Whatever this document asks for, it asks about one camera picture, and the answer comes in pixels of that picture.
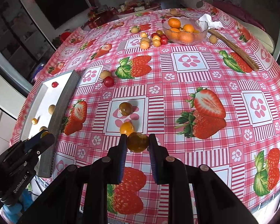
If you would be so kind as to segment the orange cherry tomato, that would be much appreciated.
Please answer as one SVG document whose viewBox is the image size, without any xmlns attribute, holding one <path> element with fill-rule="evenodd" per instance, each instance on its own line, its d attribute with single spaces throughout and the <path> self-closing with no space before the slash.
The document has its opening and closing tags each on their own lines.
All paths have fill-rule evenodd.
<svg viewBox="0 0 280 224">
<path fill-rule="evenodd" d="M 130 121 L 124 122 L 120 126 L 120 133 L 129 136 L 134 132 L 134 127 Z"/>
</svg>

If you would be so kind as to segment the large tan longan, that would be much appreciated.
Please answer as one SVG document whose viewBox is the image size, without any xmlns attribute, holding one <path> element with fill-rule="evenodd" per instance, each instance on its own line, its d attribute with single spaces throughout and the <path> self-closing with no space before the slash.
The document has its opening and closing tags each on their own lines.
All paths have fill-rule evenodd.
<svg viewBox="0 0 280 224">
<path fill-rule="evenodd" d="M 49 112 L 49 114 L 53 114 L 53 112 L 54 112 L 54 110 L 55 110 L 55 105 L 50 105 L 49 106 L 49 108 L 48 108 L 48 112 Z"/>
</svg>

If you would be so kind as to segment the dark yellow-green cherry tomato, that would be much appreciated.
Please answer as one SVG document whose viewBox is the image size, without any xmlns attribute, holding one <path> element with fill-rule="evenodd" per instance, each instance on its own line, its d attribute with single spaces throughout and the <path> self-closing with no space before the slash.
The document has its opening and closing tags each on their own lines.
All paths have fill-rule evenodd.
<svg viewBox="0 0 280 224">
<path fill-rule="evenodd" d="M 133 106 L 129 102 L 122 102 L 119 105 L 118 111 L 122 114 L 122 116 L 129 116 L 133 113 Z"/>
</svg>

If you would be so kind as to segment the red cherry tomato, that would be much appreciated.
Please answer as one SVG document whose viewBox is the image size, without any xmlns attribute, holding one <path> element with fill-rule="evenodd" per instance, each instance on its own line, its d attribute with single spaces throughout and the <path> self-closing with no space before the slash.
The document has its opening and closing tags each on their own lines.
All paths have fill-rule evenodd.
<svg viewBox="0 0 280 224">
<path fill-rule="evenodd" d="M 56 88 L 57 86 L 58 86 L 58 83 L 57 83 L 57 82 L 53 82 L 53 83 L 52 83 L 52 87 L 53 87 L 53 88 Z"/>
<path fill-rule="evenodd" d="M 105 77 L 104 80 L 103 80 L 103 83 L 108 88 L 112 87 L 115 84 L 114 79 L 111 76 Z"/>
</svg>

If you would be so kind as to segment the small tan longan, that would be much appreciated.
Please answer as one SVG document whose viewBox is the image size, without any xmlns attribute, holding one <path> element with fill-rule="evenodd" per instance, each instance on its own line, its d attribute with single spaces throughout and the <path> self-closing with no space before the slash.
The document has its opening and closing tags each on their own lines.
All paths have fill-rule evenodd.
<svg viewBox="0 0 280 224">
<path fill-rule="evenodd" d="M 101 73 L 100 73 L 100 78 L 102 80 L 104 80 L 106 77 L 111 77 L 112 76 L 112 73 L 108 70 L 103 70 Z"/>
</svg>

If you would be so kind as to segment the yellow cherry tomato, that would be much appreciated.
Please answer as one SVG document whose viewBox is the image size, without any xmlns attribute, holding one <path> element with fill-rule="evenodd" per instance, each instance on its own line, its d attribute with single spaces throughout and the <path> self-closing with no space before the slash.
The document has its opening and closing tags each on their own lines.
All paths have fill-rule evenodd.
<svg viewBox="0 0 280 224">
<path fill-rule="evenodd" d="M 49 133 L 48 128 L 45 126 L 42 126 L 39 131 L 42 132 L 40 138 L 43 138 L 45 135 Z"/>
</svg>

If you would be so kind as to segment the small orange tomato in tray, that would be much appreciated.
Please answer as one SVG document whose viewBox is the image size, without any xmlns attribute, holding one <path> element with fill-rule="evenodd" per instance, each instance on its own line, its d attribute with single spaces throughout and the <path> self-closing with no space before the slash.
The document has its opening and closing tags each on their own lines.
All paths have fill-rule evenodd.
<svg viewBox="0 0 280 224">
<path fill-rule="evenodd" d="M 32 119 L 32 124 L 36 125 L 38 123 L 38 119 L 37 118 L 33 118 Z"/>
</svg>

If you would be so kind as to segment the white grey-rimmed tray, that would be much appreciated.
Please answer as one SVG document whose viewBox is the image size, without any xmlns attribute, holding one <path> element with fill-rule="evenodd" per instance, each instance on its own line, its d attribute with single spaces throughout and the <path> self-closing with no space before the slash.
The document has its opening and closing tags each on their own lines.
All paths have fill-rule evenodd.
<svg viewBox="0 0 280 224">
<path fill-rule="evenodd" d="M 24 121 L 21 140 L 32 138 L 39 133 L 42 126 L 47 127 L 55 139 L 58 138 L 65 112 L 79 81 L 80 76 L 78 73 L 75 70 L 71 70 L 40 84 Z M 56 88 L 52 87 L 53 82 L 58 83 Z M 48 112 L 50 105 L 55 105 L 52 115 Z M 38 119 L 36 125 L 32 124 L 33 118 Z"/>
</svg>

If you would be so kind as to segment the pink strawberry checkered tablecloth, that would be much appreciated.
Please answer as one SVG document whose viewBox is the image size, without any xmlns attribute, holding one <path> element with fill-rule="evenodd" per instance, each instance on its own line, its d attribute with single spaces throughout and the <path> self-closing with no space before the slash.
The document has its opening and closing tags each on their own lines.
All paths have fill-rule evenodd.
<svg viewBox="0 0 280 224">
<path fill-rule="evenodd" d="M 18 116 L 11 142 L 19 140 L 43 81 L 75 70 L 81 77 L 54 149 L 48 186 L 68 165 L 92 164 L 120 138 L 120 126 L 154 133 L 157 142 L 187 165 L 207 164 L 250 210 L 280 191 L 280 67 L 243 25 L 209 4 L 180 9 L 223 24 L 221 34 L 259 66 L 252 71 L 225 43 L 172 42 L 142 46 L 145 34 L 163 34 L 168 10 L 119 19 L 90 31 L 77 29 L 40 73 Z M 133 34 L 130 29 L 139 28 Z M 106 87 L 108 70 L 115 84 Z M 122 102 L 133 113 L 122 116 Z"/>
</svg>

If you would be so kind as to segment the tan longan far strawberry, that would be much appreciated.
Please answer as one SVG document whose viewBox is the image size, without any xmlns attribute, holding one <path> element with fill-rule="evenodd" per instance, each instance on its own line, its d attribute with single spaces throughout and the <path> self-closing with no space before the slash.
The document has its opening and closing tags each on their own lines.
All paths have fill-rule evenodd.
<svg viewBox="0 0 280 224">
<path fill-rule="evenodd" d="M 137 26 L 134 26 L 130 29 L 130 32 L 133 34 L 137 34 L 137 33 L 139 33 L 139 28 Z"/>
</svg>

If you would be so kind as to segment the tan longan beside bowl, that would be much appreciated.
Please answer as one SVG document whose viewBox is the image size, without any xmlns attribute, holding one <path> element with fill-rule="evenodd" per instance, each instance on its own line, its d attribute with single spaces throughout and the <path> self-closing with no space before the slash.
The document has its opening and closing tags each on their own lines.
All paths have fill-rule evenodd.
<svg viewBox="0 0 280 224">
<path fill-rule="evenodd" d="M 210 35 L 209 36 L 209 42 L 211 43 L 211 44 L 216 44 L 217 43 L 217 37 L 216 36 L 214 36 L 214 35 Z"/>
</svg>

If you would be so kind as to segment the long wooden stick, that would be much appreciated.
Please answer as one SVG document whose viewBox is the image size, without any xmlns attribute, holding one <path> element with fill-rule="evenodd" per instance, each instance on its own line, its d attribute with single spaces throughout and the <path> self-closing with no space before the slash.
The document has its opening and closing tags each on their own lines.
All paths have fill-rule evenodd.
<svg viewBox="0 0 280 224">
<path fill-rule="evenodd" d="M 229 41 L 227 38 L 225 38 L 223 35 L 221 35 L 219 32 L 217 32 L 215 29 L 208 29 L 208 32 L 211 35 L 216 36 L 221 41 L 223 41 L 229 48 L 231 48 L 235 53 L 237 53 L 250 67 L 253 71 L 259 71 L 259 66 L 237 45 L 235 45 L 233 42 Z"/>
</svg>

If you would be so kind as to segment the tangerine on top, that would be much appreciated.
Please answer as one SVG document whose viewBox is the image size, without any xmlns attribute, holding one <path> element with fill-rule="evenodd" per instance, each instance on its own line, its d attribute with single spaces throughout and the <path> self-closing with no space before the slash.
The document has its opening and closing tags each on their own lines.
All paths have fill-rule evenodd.
<svg viewBox="0 0 280 224">
<path fill-rule="evenodd" d="M 180 22 L 179 19 L 171 17 L 171 18 L 168 20 L 168 25 L 169 25 L 171 28 L 180 29 L 180 27 L 181 27 L 181 22 Z"/>
</svg>

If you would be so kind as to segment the black television screen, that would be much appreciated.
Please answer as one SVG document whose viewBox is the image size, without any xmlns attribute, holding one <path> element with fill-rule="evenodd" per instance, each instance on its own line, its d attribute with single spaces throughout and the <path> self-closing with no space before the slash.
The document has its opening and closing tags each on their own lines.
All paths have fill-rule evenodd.
<svg viewBox="0 0 280 224">
<path fill-rule="evenodd" d="M 86 0 L 34 0 L 44 16 L 57 29 L 89 8 Z"/>
</svg>

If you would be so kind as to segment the crumpled white tissue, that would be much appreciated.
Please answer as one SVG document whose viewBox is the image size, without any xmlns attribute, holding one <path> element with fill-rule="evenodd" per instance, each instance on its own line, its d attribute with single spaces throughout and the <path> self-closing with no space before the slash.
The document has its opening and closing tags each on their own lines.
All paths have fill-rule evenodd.
<svg viewBox="0 0 280 224">
<path fill-rule="evenodd" d="M 209 29 L 222 29 L 223 24 L 220 21 L 213 21 L 211 15 L 204 14 L 198 19 L 200 22 L 206 22 Z"/>
</svg>

